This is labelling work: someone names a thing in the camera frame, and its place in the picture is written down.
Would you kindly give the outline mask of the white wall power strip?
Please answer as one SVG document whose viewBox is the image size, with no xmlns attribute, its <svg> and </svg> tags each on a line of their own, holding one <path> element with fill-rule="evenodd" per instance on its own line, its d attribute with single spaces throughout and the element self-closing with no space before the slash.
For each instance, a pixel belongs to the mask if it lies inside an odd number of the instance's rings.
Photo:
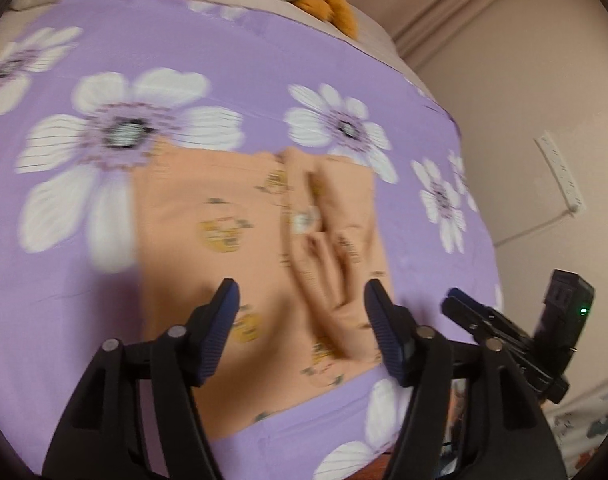
<svg viewBox="0 0 608 480">
<path fill-rule="evenodd" d="M 578 216 L 586 210 L 586 202 L 577 180 L 562 151 L 548 131 L 534 139 L 539 151 L 542 153 L 559 191 L 566 203 L 566 210 L 571 216 Z"/>
</svg>

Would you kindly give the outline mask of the orange cartoon print baby garment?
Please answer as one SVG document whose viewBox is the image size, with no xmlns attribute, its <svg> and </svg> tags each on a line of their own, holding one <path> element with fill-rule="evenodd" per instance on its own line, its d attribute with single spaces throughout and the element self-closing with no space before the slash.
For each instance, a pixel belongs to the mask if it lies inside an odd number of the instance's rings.
<svg viewBox="0 0 608 480">
<path fill-rule="evenodd" d="M 194 393 L 211 439 L 379 364 L 364 287 L 390 274 L 370 168 L 297 148 L 250 155 L 160 141 L 133 190 L 148 337 L 185 322 L 225 278 L 240 288 L 222 359 Z"/>
</svg>

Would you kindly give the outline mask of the purple floral bed sheet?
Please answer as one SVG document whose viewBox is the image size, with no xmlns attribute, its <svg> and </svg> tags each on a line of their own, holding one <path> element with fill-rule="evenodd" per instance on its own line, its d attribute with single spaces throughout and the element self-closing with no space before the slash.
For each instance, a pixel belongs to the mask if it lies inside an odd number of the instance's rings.
<svg viewBox="0 0 608 480">
<path fill-rule="evenodd" d="M 151 338 L 133 173 L 160 141 L 345 156 L 374 172 L 386 284 L 418 321 L 459 339 L 446 292 L 499 299 L 459 130 L 397 70 L 268 12 L 61 0 L 0 52 L 0 429 L 32 471 L 100 344 Z M 379 362 L 214 450 L 229 479 L 343 479 L 408 401 Z"/>
</svg>

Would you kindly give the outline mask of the patterned white cloth on floor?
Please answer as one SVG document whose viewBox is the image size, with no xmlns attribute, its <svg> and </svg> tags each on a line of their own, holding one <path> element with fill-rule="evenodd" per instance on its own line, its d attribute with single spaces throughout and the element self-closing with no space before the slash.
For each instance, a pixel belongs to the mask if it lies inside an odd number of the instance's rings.
<svg viewBox="0 0 608 480">
<path fill-rule="evenodd" d="M 566 476 L 572 479 L 608 435 L 608 384 L 546 414 L 560 448 Z"/>
</svg>

